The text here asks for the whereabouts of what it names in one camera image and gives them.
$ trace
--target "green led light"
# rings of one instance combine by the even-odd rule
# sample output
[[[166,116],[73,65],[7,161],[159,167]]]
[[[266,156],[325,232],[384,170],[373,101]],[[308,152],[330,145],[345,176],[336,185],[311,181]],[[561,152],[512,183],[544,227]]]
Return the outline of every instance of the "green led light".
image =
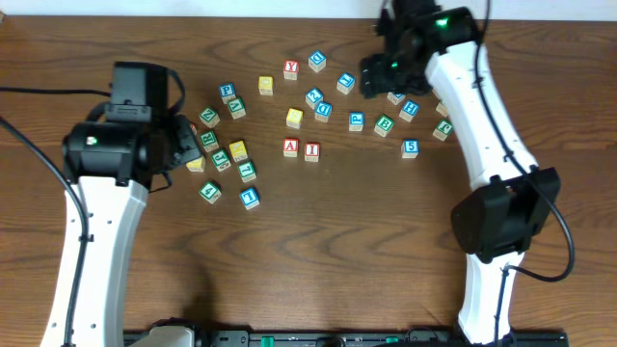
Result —
[[[441,18],[441,19],[437,19],[437,20],[435,21],[435,24],[437,24],[437,26],[438,26],[438,27],[440,27],[440,28],[445,28],[445,27],[447,26],[447,21],[448,21],[449,19],[450,19],[450,18],[448,18],[448,17],[446,17],[446,18]]]

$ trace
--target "wooden letter block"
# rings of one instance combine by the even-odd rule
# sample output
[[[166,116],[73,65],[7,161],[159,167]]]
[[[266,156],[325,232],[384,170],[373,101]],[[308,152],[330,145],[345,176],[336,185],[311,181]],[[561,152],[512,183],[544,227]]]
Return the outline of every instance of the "wooden letter block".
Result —
[[[343,74],[338,77],[336,88],[344,94],[349,94],[349,92],[354,89],[355,85],[356,78],[347,72],[343,72]]]
[[[439,112],[440,115],[447,117],[447,108],[445,108],[445,105],[443,105],[443,102],[440,101],[440,103],[437,104],[437,108],[435,110],[437,110],[437,112]]]
[[[417,140],[404,140],[401,146],[403,158],[416,158],[420,153],[420,143]]]
[[[203,112],[201,112],[200,120],[202,123],[205,124],[205,126],[211,129],[214,126],[216,126],[216,124],[218,124],[219,121],[221,121],[221,118],[219,117],[219,114],[216,113],[216,111],[208,107],[205,110],[203,110]]]
[[[214,131],[210,130],[201,134],[201,143],[203,144],[203,149],[206,152],[211,152],[214,149],[219,148],[219,143],[216,141],[216,135],[214,135]]]
[[[238,165],[238,172],[240,173],[240,178],[242,178],[242,181],[244,183],[257,178],[257,174],[255,173],[255,167],[250,161]]]
[[[317,106],[318,103],[320,103],[321,101],[323,101],[324,99],[324,95],[319,92],[318,89],[313,88],[310,90],[310,92],[307,93],[307,104],[308,106],[310,106],[311,109],[315,109],[315,106]]]
[[[254,188],[249,188],[240,193],[240,199],[242,200],[244,207],[248,210],[259,205],[259,197],[257,196],[257,192]]]
[[[186,168],[193,173],[203,173],[205,169],[205,158],[202,155],[198,159],[191,160],[186,163]]]
[[[313,71],[319,72],[326,67],[326,55],[321,51],[316,51],[308,57],[308,66]]]
[[[288,157],[298,156],[299,141],[296,139],[285,139],[282,143],[282,155]]]
[[[364,113],[349,113],[349,131],[362,131],[364,128]]]
[[[221,190],[213,182],[207,182],[200,190],[200,195],[206,201],[214,203],[221,197]]]
[[[406,121],[412,121],[419,111],[420,105],[416,104],[411,100],[405,101],[405,105],[401,109],[401,112],[398,114],[398,117],[402,118]]]
[[[305,145],[305,160],[311,162],[319,161],[319,144],[306,144]]]
[[[212,162],[214,163],[214,166],[216,166],[216,170],[218,170],[219,172],[231,166],[231,162],[229,162],[229,157],[225,153],[224,149],[219,149],[214,154],[212,154]]]
[[[303,112],[300,110],[289,109],[289,112],[287,112],[287,126],[294,129],[300,129],[300,124],[302,124],[302,115]]]
[[[397,94],[393,92],[388,93],[388,100],[390,100],[394,105],[398,105],[404,99],[405,99],[404,94]]]
[[[394,120],[386,115],[382,115],[375,124],[375,132],[380,136],[386,137],[394,127]]]
[[[238,141],[229,145],[229,151],[234,162],[239,162],[249,158],[247,148],[244,146],[244,141]]]
[[[274,93],[274,78],[259,76],[259,93],[262,95],[272,95]]]
[[[300,63],[294,61],[286,61],[285,66],[282,69],[282,75],[285,79],[298,79],[298,72],[300,71]]]
[[[235,89],[231,83],[227,83],[219,87],[219,92],[221,92],[221,98],[223,99],[223,103],[226,105],[228,104],[228,101],[235,98]]]
[[[247,115],[247,111],[244,108],[244,103],[241,98],[234,98],[228,102],[229,111],[231,112],[231,117],[235,120],[240,117],[244,117]]]
[[[452,132],[452,129],[454,129],[454,127],[452,126],[452,124],[450,124],[449,121],[441,120],[440,123],[437,124],[435,131],[433,131],[433,136],[442,141],[445,141],[447,136],[450,135],[450,133]]]
[[[328,122],[332,113],[332,105],[327,102],[320,102],[315,110],[315,119]]]

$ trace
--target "wire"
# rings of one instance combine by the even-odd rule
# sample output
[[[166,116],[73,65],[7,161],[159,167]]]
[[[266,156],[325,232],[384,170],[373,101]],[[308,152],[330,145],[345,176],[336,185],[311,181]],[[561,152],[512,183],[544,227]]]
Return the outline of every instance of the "wire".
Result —
[[[111,96],[110,93],[95,90],[40,90],[32,88],[0,87],[0,92],[8,93],[42,93],[42,94],[95,94]]]
[[[486,111],[486,115],[487,115],[487,117],[489,119],[489,122],[491,123],[491,127],[493,128],[497,138],[499,139],[499,143],[501,144],[501,146],[503,147],[503,150],[505,151],[505,156],[517,168],[517,170],[519,172],[521,172],[521,175],[523,176],[523,179],[531,186],[531,188],[533,188],[533,190],[536,191],[538,196],[540,196],[540,198],[547,204],[547,206],[550,209],[550,212],[552,212],[552,214],[555,216],[555,219],[557,220],[557,223],[561,226],[561,229],[563,231],[564,237],[566,238],[566,242],[568,244],[568,264],[566,265],[566,268],[564,269],[564,271],[560,275],[557,275],[557,276],[554,276],[554,277],[543,276],[543,275],[536,274],[536,273],[534,273],[532,271],[526,270],[526,269],[524,269],[522,267],[514,266],[514,265],[506,265],[502,269],[501,287],[499,289],[499,298],[498,298],[498,301],[497,301],[497,312],[496,312],[496,315],[495,315],[495,341],[494,341],[494,344],[496,345],[497,341],[498,341],[499,315],[501,313],[501,305],[503,304],[503,293],[505,291],[505,283],[506,283],[506,278],[508,277],[508,272],[510,270],[518,271],[518,272],[520,272],[520,273],[522,273],[524,275],[530,276],[530,277],[532,277],[532,278],[534,278],[536,280],[541,280],[541,281],[544,281],[544,282],[558,282],[558,281],[564,280],[564,279],[566,279],[570,275],[570,273],[572,273],[572,270],[573,270],[573,268],[575,266],[575,244],[574,244],[574,240],[572,239],[572,234],[570,232],[570,229],[568,228],[568,225],[566,224],[565,219],[561,215],[561,212],[559,212],[559,209],[557,209],[555,204],[549,199],[549,197],[542,190],[542,188],[540,188],[533,181],[533,179],[531,179],[529,177],[527,172],[524,170],[523,166],[515,158],[514,152],[512,151],[512,149],[510,149],[510,147],[506,144],[505,139],[503,138],[503,135],[499,131],[499,127],[496,124],[495,118],[493,117],[493,114],[491,113],[491,108],[489,107],[489,103],[488,103],[488,101],[486,99],[486,95],[484,95],[484,91],[483,91],[483,88],[482,88],[482,80],[483,80],[483,78],[480,76],[480,70],[479,70],[478,66],[479,66],[479,58],[480,58],[480,48],[482,47],[482,44],[484,43],[484,38],[486,37],[486,33],[487,33],[488,29],[489,29],[489,23],[491,22],[490,14],[491,14],[491,0],[487,0],[486,15],[485,15],[485,19],[484,19],[484,27],[482,28],[482,32],[480,34],[480,38],[478,40],[477,47],[476,47],[476,50],[475,50],[475,58],[473,60],[473,69],[475,71],[475,85],[478,87],[477,90],[478,90],[478,93],[480,94],[480,99],[482,100],[482,105],[484,106],[484,110]]]
[[[75,303],[77,302],[77,293],[79,291],[79,282],[81,280],[81,275],[84,268],[84,258],[86,255],[86,246],[88,242],[91,241],[91,238],[88,235],[88,218],[86,217],[86,210],[84,205],[79,202],[77,195],[73,191],[73,189],[68,185],[67,179],[62,175],[60,170],[54,165],[54,163],[43,153],[35,144],[33,144],[28,138],[23,135],[19,130],[17,130],[14,126],[12,126],[8,121],[6,121],[2,116],[0,116],[0,125],[2,125],[11,135],[15,136],[22,144],[24,144],[28,149],[32,150],[35,155],[42,161],[43,164],[51,171],[56,178],[63,185],[67,194],[70,196],[70,199],[75,204],[75,208],[77,209],[77,213],[79,214],[79,220],[81,222],[81,236],[79,237],[79,255],[77,256],[77,264],[75,266],[75,276],[73,277],[72,287],[70,289],[70,298],[68,300],[68,308],[67,308],[67,322],[65,325],[65,346],[72,346],[72,326],[73,326],[73,317],[75,315]]]

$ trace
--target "alphabet block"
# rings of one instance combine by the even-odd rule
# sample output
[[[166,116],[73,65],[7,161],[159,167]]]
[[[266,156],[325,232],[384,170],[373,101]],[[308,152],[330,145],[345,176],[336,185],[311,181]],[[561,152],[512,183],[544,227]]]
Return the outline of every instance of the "alphabet block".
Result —
[[[319,144],[306,144],[305,145],[305,161],[318,162],[319,161]]]
[[[282,155],[288,157],[298,156],[299,141],[296,139],[285,139],[282,143]]]
[[[206,152],[211,152],[219,147],[219,143],[216,141],[216,135],[214,135],[214,131],[212,130],[201,134],[200,138],[203,149],[205,149]]]
[[[354,89],[356,85],[356,78],[350,75],[347,72],[343,72],[343,74],[338,77],[338,82],[336,83],[336,88],[344,93],[345,95],[349,94],[351,90]]]
[[[215,127],[216,124],[219,123],[219,121],[221,121],[221,118],[219,117],[219,114],[216,113],[216,111],[208,107],[205,110],[203,110],[203,112],[201,112],[200,120],[202,123],[205,124],[205,126],[211,129]]]
[[[300,129],[300,124],[302,124],[302,115],[302,111],[290,108],[289,112],[287,112],[287,126],[294,129]]]
[[[219,92],[221,93],[223,103],[226,105],[228,104],[228,101],[235,98],[235,89],[233,88],[232,83],[221,85],[221,87],[219,87]]]
[[[282,69],[282,75],[285,79],[297,80],[300,72],[300,63],[294,61],[286,61]]]
[[[403,158],[416,158],[420,153],[420,143],[417,140],[404,140],[401,146]]]
[[[308,66],[315,72],[321,71],[326,67],[326,55],[319,50],[311,54],[308,57]]]
[[[207,182],[203,187],[201,187],[200,195],[206,201],[214,203],[221,197],[221,190],[216,186],[216,184],[214,184],[214,182]]]
[[[240,199],[242,200],[242,203],[247,210],[250,210],[251,208],[259,205],[259,196],[257,195],[255,188],[249,188],[244,192],[240,193]]]
[[[362,131],[364,128],[364,113],[351,112],[349,114],[349,131]]]
[[[382,137],[388,136],[389,132],[394,127],[394,120],[386,115],[382,115],[375,124],[375,132]]]
[[[452,126],[452,124],[450,124],[449,121],[441,120],[440,123],[437,124],[435,131],[433,131],[433,136],[442,141],[445,141],[447,136],[450,135],[450,133],[452,132],[453,128],[454,127]]]
[[[255,167],[250,161],[238,165],[238,172],[240,173],[240,178],[242,178],[242,181],[244,183],[250,182],[257,178],[257,174],[255,173]]]
[[[398,114],[398,117],[406,121],[412,121],[414,117],[416,116],[417,111],[419,111],[419,109],[420,109],[420,105],[416,104],[415,102],[411,100],[407,100],[405,101],[405,104],[403,105],[401,112]]]
[[[323,99],[324,95],[316,88],[311,89],[310,92],[307,93],[306,97],[308,106],[310,106],[310,108],[313,110],[319,102],[323,101]]]
[[[388,100],[390,100],[394,105],[398,105],[405,99],[405,95],[401,93],[388,93]]]
[[[244,108],[244,102],[242,102],[241,98],[234,98],[228,102],[229,112],[231,113],[231,117],[235,120],[240,117],[244,117],[247,115],[247,111]]]
[[[231,166],[231,162],[229,162],[229,157],[225,153],[225,150],[222,148],[212,154],[212,162],[214,163],[216,170],[218,170],[219,172]]]
[[[315,110],[315,119],[328,122],[332,113],[332,105],[327,102],[320,102]]]
[[[244,141],[238,141],[233,144],[229,144],[229,151],[234,162],[239,162],[249,158],[247,148],[244,146]]]
[[[272,95],[274,93],[274,78],[259,76],[259,93],[262,95]]]

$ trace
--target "wood grain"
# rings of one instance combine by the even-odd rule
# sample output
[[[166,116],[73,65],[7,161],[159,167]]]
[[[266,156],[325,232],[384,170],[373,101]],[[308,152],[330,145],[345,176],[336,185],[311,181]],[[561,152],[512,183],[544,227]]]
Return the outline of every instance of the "wood grain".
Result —
[[[173,189],[149,198],[131,257],[124,326],[143,329],[170,316],[255,330],[404,330],[452,325],[463,302],[465,257],[450,229],[452,206],[469,193],[456,143],[432,137],[440,120],[431,96],[409,124],[381,95],[335,90],[376,53],[369,20],[8,17],[0,26],[0,85],[106,90],[114,61],[176,69],[186,115],[218,108],[221,144],[244,139],[257,169],[261,206],[245,211],[235,170],[179,169]],[[510,312],[516,329],[565,329],[572,346],[617,343],[617,24],[495,22],[488,37],[500,93],[513,123],[544,167],[562,179],[559,207],[577,242],[577,267],[560,283],[518,277]],[[307,64],[320,49],[328,66]],[[282,62],[301,62],[297,82]],[[275,77],[261,96],[259,75]],[[231,120],[217,86],[233,82],[247,117]],[[305,93],[318,87],[334,105],[316,122]],[[0,94],[0,113],[61,162],[60,142],[97,96]],[[284,123],[303,109],[299,131]],[[362,134],[350,111],[366,113]],[[372,132],[386,113],[387,138]],[[322,146],[319,163],[282,157],[282,139]],[[401,160],[404,138],[421,154]],[[40,162],[0,136],[0,345],[34,346],[42,336],[64,238],[63,192]],[[223,187],[214,205],[199,188]],[[525,266],[561,271],[564,241],[550,220]]]

